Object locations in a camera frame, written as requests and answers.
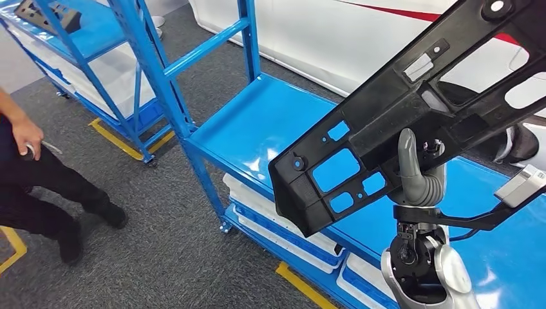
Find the person's hand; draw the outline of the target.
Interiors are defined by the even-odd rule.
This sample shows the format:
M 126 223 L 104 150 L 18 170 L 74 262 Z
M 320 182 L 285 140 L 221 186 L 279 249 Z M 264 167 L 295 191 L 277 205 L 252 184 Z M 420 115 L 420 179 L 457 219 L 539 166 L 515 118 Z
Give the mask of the person's hand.
M 21 156 L 28 156 L 28 153 L 31 153 L 34 160 L 38 161 L 41 158 L 41 142 L 44 134 L 29 118 L 14 120 L 12 133 Z

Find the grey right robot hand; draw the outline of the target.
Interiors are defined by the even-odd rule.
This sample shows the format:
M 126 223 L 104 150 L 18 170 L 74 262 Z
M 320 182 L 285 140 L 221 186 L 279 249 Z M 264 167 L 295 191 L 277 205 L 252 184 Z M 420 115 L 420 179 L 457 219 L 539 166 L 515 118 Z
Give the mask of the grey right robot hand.
M 398 141 L 399 176 L 402 188 L 389 193 L 389 199 L 410 207 L 434 207 L 446 193 L 447 165 L 422 174 L 417 157 L 417 138 L 410 128 L 400 132 Z

